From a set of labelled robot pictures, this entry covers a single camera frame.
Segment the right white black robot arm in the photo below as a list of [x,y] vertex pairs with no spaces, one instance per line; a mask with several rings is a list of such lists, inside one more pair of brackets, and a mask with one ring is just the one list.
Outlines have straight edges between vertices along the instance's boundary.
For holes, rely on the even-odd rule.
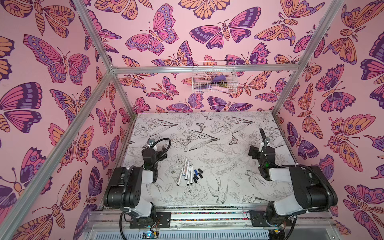
[[326,212],[338,204],[338,196],[318,166],[276,164],[276,150],[268,146],[268,138],[260,128],[262,141],[259,147],[250,146],[249,156],[258,161],[261,177],[270,182],[289,183],[293,193],[267,205],[266,219],[277,225],[289,216]]

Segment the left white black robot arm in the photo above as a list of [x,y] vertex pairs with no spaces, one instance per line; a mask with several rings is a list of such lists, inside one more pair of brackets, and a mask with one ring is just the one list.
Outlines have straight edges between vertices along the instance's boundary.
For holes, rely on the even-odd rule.
[[159,162],[167,158],[172,140],[163,138],[142,150],[142,166],[115,168],[103,197],[107,208],[120,210],[134,219],[156,219],[153,203],[141,197],[142,186],[156,183]]

